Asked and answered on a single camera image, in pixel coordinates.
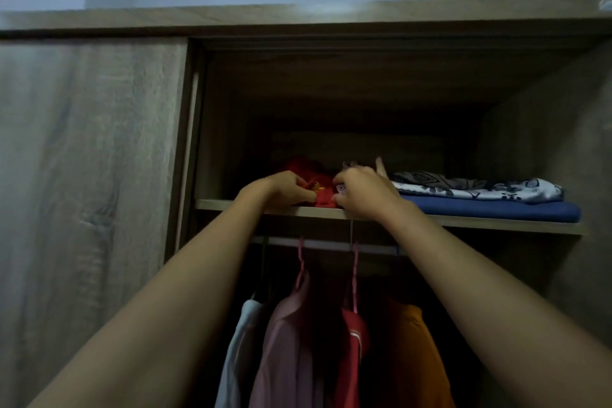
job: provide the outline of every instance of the pink hanger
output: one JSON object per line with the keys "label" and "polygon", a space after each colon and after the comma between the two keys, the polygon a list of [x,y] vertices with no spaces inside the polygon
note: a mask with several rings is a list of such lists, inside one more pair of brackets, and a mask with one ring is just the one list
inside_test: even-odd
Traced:
{"label": "pink hanger", "polygon": [[297,291],[300,288],[300,282],[302,281],[302,276],[304,274],[304,258],[302,257],[303,246],[304,246],[304,238],[300,237],[300,240],[297,243],[297,258],[299,258],[300,260],[300,273],[297,275],[297,280],[295,282],[294,291]]}
{"label": "pink hanger", "polygon": [[353,244],[355,252],[355,262],[353,263],[353,312],[357,313],[357,262],[359,261],[359,243],[355,241]]}

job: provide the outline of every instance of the person's right arm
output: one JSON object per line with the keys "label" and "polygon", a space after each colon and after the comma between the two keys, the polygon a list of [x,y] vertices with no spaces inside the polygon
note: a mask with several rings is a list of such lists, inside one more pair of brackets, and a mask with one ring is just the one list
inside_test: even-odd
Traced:
{"label": "person's right arm", "polygon": [[517,402],[612,406],[612,351],[510,273],[399,197],[382,162],[353,167],[339,205],[380,222],[435,291],[472,350]]}

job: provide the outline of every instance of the black and white patterned cloth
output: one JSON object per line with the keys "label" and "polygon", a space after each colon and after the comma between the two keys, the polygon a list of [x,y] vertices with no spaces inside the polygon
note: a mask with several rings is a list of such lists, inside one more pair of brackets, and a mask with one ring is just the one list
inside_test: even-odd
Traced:
{"label": "black and white patterned cloth", "polygon": [[447,179],[428,171],[394,173],[390,178],[402,195],[429,195],[469,200],[512,200],[522,203],[561,202],[563,189],[544,179],[492,182]]}

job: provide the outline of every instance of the forearm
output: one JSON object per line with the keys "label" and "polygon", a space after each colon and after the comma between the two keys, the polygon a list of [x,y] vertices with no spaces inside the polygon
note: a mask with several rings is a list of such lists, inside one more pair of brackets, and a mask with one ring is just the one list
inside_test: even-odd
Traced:
{"label": "forearm", "polygon": [[402,201],[382,223],[472,349],[526,406],[612,400],[612,352],[522,282]]}
{"label": "forearm", "polygon": [[79,351],[33,406],[178,404],[225,320],[266,197],[262,184],[243,191]]}

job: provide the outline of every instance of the red folded clothing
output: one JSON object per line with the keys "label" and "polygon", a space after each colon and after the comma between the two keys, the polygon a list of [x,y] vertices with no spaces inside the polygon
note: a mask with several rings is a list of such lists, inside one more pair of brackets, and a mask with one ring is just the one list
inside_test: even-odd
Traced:
{"label": "red folded clothing", "polygon": [[321,208],[338,208],[333,201],[336,194],[336,186],[333,184],[333,176],[327,174],[323,166],[306,157],[293,157],[282,168],[281,171],[293,171],[306,181],[305,188],[317,193],[317,203],[307,205]]}

